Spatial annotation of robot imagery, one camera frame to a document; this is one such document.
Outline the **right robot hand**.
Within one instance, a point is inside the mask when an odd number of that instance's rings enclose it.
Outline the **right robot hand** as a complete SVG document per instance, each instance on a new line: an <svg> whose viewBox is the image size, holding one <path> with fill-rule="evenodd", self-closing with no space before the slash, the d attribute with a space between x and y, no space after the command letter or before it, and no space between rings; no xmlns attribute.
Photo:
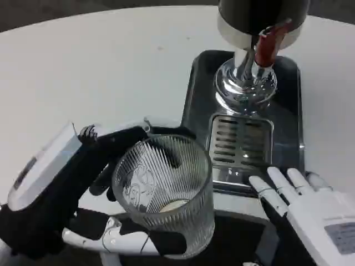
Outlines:
<svg viewBox="0 0 355 266"><path fill-rule="evenodd" d="M281 265L354 265L354 197L315 173L269 166L249 182L280 239Z"/></svg>

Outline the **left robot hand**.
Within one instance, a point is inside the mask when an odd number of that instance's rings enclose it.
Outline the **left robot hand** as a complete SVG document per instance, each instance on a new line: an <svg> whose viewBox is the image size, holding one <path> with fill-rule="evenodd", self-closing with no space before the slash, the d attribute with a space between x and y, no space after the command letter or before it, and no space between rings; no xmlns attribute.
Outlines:
<svg viewBox="0 0 355 266"><path fill-rule="evenodd" d="M155 135L194 137L182 125L143 119L107 129L76 130L67 123L19 173L1 207L1 240L11 253L32 259L62 250L62 231L81 196L98 177L113 173L118 159Z"/></svg>

